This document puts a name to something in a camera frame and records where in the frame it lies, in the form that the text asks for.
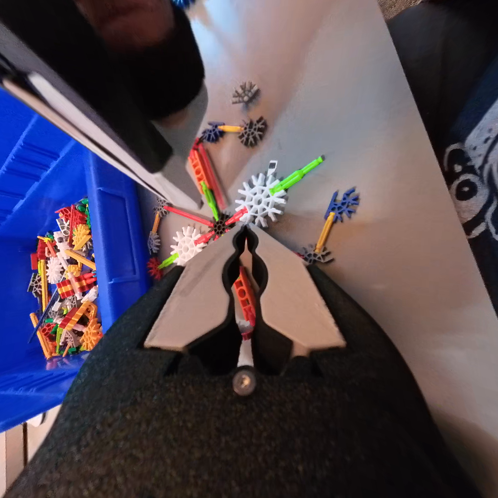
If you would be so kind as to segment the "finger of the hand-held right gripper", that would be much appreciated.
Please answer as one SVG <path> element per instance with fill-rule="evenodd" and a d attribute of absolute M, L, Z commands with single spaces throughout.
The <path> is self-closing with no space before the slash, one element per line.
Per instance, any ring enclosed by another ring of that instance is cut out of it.
<path fill-rule="evenodd" d="M 163 168 L 153 174 L 160 195 L 181 209 L 199 209 L 201 194 L 192 178 L 189 155 L 208 107 L 208 90 L 201 84 L 197 96 L 182 110 L 154 120 L 161 136 L 172 147 Z"/>
<path fill-rule="evenodd" d="M 168 187 L 145 171 L 109 132 L 94 123 L 40 74 L 31 72 L 25 81 L 19 77 L 3 76 L 2 86 L 99 158 L 155 195 L 171 201 L 171 190 Z"/>

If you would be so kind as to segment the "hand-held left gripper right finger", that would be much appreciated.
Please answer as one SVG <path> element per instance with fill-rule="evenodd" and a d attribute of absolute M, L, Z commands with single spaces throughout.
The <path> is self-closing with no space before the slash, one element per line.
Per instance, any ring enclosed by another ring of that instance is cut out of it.
<path fill-rule="evenodd" d="M 261 228 L 248 228 L 257 240 L 252 250 L 253 261 L 259 257 L 267 272 L 259 299 L 265 324 L 292 342 L 291 354 L 344 348 L 346 341 L 315 286 L 307 263 Z"/>

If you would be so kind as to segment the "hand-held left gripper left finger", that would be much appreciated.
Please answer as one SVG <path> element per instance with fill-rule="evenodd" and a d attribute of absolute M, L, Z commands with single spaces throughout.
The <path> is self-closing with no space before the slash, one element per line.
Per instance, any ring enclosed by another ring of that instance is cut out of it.
<path fill-rule="evenodd" d="M 222 326 L 234 312 L 233 283 L 240 275 L 246 226 L 236 225 L 183 268 L 145 348 L 185 351 Z"/>

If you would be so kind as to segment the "blue toy connector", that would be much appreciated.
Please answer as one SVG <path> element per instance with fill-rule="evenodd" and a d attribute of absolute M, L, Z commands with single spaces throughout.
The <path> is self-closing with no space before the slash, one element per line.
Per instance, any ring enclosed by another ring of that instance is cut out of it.
<path fill-rule="evenodd" d="M 222 121 L 209 121 L 207 125 L 208 127 L 201 132 L 200 141 L 208 143 L 218 142 L 225 134 L 225 132 L 220 129 L 225 123 Z"/>

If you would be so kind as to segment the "red toy rod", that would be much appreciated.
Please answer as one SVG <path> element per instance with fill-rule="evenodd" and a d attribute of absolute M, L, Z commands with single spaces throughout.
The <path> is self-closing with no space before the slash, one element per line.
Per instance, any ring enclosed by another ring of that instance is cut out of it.
<path fill-rule="evenodd" d="M 206 184 L 209 184 L 209 189 L 212 190 L 218 207 L 221 210 L 227 209 L 228 203 L 225 191 L 210 155 L 202 142 L 197 144 L 197 152 L 203 164 L 205 178 L 207 179 Z"/>

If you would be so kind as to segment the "grey toy connector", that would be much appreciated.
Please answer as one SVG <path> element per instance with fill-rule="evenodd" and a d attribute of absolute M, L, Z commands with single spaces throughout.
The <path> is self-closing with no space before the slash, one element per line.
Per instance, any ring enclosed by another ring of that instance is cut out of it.
<path fill-rule="evenodd" d="M 248 122 L 244 122 L 238 139 L 245 147 L 256 147 L 264 139 L 267 129 L 268 124 L 263 116 L 256 120 L 250 119 Z"/>

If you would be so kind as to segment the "colourful toy wheel model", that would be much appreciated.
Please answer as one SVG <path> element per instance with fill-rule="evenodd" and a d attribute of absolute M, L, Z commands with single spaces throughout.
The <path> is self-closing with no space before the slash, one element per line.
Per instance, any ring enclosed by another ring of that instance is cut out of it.
<path fill-rule="evenodd" d="M 279 208 L 279 206 L 286 204 L 286 196 L 289 188 L 302 180 L 305 174 L 322 164 L 325 160 L 325 157 L 321 155 L 283 180 L 277 178 L 277 161 L 272 160 L 265 173 L 260 173 L 258 176 L 253 175 L 250 184 L 247 182 L 243 183 L 242 189 L 238 190 L 242 198 L 236 200 L 236 210 L 233 215 L 230 215 L 218 207 L 214 194 L 209 189 L 209 184 L 206 184 L 207 179 L 204 174 L 203 164 L 197 152 L 197 144 L 199 142 L 202 142 L 200 138 L 195 140 L 188 159 L 194 173 L 195 182 L 212 212 L 212 217 L 211 219 L 206 219 L 175 208 L 168 204 L 166 200 L 157 200 L 157 205 L 154 209 L 154 224 L 147 241 L 151 257 L 146 265 L 148 274 L 155 281 L 159 281 L 162 277 L 163 269 L 170 265 L 185 265 L 192 257 L 207 247 L 209 242 L 214 242 L 227 233 L 236 222 L 241 221 L 245 224 L 253 224 L 262 228 L 268 227 L 268 219 L 276 222 L 277 216 L 283 214 L 283 209 Z M 325 225 L 318 241 L 314 245 L 311 244 L 303 248 L 301 253 L 297 252 L 296 254 L 308 264 L 315 264 L 317 262 L 328 263 L 332 261 L 331 253 L 326 248 L 330 231 L 335 223 L 343 222 L 344 217 L 350 219 L 356 213 L 358 206 L 359 194 L 356 192 L 355 187 L 345 190 L 341 197 L 339 197 L 339 191 L 336 191 L 325 212 Z M 205 227 L 207 231 L 203 233 L 201 229 L 193 225 L 182 228 L 181 232 L 173 238 L 175 244 L 171 246 L 172 251 L 170 256 L 160 262 L 157 257 L 160 249 L 158 227 L 160 221 L 167 214 L 176 214 L 184 217 Z M 247 341 L 251 338 L 252 329 L 256 323 L 256 303 L 250 279 L 243 266 L 240 266 L 240 275 L 233 285 L 233 290 L 238 298 L 243 314 L 242 325 L 240 325 L 241 335 L 243 340 Z"/>

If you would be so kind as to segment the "blue plastic bin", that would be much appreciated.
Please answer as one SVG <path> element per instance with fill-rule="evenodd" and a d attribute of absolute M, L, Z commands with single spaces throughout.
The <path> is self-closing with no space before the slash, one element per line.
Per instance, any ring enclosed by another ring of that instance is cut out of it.
<path fill-rule="evenodd" d="M 38 236 L 89 200 L 103 331 L 150 287 L 136 184 L 1 90 L 1 432 L 59 405 L 87 354 L 46 360 L 29 315 Z"/>

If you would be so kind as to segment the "pile of colourful toy pieces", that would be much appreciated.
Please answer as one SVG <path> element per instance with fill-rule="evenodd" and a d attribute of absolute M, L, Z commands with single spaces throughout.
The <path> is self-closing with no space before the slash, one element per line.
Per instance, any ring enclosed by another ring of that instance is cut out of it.
<path fill-rule="evenodd" d="M 90 352 L 103 338 L 89 199 L 55 212 L 56 230 L 38 235 L 31 254 L 30 314 L 44 358 Z"/>

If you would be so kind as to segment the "person's right hand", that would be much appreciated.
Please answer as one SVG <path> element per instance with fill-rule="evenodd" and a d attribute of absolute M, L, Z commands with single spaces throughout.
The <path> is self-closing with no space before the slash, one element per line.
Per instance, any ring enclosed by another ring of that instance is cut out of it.
<path fill-rule="evenodd" d="M 169 1 L 75 1 L 90 25 L 114 47 L 141 48 L 166 39 L 175 28 Z"/>

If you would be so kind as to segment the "small white toy piece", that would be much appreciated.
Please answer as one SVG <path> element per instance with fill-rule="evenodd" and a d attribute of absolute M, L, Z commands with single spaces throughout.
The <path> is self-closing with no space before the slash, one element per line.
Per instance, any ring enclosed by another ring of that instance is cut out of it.
<path fill-rule="evenodd" d="M 233 105 L 250 105 L 258 99 L 259 95 L 258 84 L 248 80 L 234 88 L 231 103 Z"/>

